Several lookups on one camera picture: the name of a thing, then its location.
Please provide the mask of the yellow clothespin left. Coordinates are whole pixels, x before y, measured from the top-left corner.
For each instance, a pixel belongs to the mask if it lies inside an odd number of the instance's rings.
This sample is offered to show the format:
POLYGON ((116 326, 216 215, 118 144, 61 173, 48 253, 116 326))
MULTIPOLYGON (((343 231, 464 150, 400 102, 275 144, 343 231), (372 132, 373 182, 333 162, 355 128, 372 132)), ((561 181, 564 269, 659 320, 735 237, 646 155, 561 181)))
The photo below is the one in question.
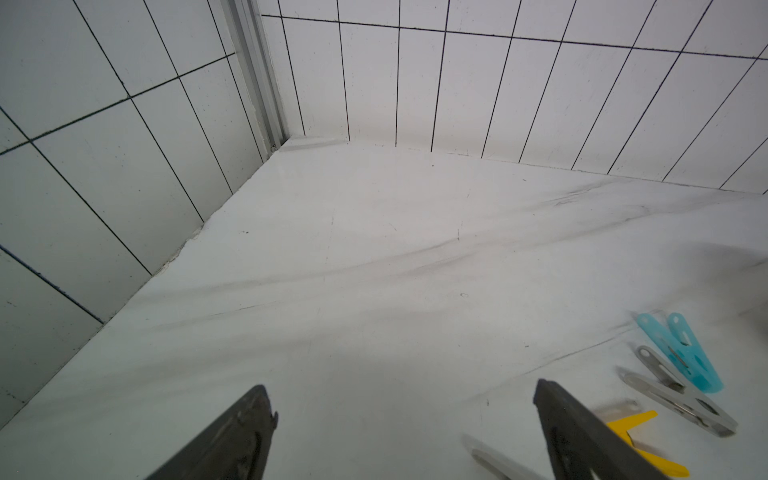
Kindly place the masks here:
POLYGON ((613 433, 627 443, 635 453, 638 453, 644 460, 649 462, 661 473, 672 478, 689 478, 690 471, 687 467, 652 453, 644 445, 637 443, 633 439, 631 435, 631 430, 633 428, 638 427, 657 416, 658 413, 656 411, 650 410, 609 421, 606 425, 613 433))

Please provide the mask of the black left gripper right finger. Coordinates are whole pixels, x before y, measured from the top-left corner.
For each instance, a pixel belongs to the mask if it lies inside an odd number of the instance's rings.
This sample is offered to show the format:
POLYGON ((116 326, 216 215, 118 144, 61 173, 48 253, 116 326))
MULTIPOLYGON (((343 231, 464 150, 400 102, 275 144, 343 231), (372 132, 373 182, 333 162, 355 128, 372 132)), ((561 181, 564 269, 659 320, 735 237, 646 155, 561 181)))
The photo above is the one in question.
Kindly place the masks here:
POLYGON ((663 479, 665 475, 555 381, 533 398, 557 479, 663 479))

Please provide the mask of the grey clothespin pair left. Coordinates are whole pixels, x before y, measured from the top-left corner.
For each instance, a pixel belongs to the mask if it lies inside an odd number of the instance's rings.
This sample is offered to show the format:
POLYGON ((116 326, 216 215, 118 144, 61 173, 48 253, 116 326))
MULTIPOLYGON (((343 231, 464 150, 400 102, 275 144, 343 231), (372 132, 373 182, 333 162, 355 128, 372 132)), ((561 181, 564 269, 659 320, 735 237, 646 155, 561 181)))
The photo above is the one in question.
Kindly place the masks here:
POLYGON ((477 438, 463 434, 462 445, 471 457, 498 479, 542 479, 542 476, 491 448, 477 438))

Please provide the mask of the grey clothespin near bowl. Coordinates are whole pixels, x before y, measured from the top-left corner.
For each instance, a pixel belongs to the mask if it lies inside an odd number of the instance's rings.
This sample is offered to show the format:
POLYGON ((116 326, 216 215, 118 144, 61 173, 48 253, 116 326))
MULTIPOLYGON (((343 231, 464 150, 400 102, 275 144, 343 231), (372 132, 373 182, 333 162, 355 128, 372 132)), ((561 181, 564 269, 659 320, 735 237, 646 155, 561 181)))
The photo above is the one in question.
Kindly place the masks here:
POLYGON ((620 377, 627 386, 718 438, 737 433, 738 423, 730 415, 682 374, 672 372, 673 366, 650 347, 636 347, 635 355, 654 379, 622 370, 620 377))

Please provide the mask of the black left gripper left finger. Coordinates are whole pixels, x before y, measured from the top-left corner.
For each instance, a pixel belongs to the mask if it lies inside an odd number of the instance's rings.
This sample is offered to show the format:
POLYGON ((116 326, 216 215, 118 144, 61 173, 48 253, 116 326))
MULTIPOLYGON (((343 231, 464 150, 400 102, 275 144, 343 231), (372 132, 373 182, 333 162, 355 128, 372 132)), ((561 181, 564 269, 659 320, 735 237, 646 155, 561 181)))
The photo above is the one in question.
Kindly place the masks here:
POLYGON ((279 415, 256 385, 160 466, 151 479, 261 479, 279 415))

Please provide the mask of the teal clothespin near bowl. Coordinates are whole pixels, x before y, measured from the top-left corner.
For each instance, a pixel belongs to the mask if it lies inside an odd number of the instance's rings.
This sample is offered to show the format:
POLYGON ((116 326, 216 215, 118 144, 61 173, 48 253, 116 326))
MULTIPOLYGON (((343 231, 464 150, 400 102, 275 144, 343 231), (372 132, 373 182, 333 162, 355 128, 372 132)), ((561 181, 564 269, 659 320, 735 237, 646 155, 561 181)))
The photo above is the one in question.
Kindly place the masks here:
POLYGON ((650 313, 637 315, 635 321, 672 365, 701 392, 717 393, 724 388, 719 374, 682 314, 669 314, 666 325, 650 313))

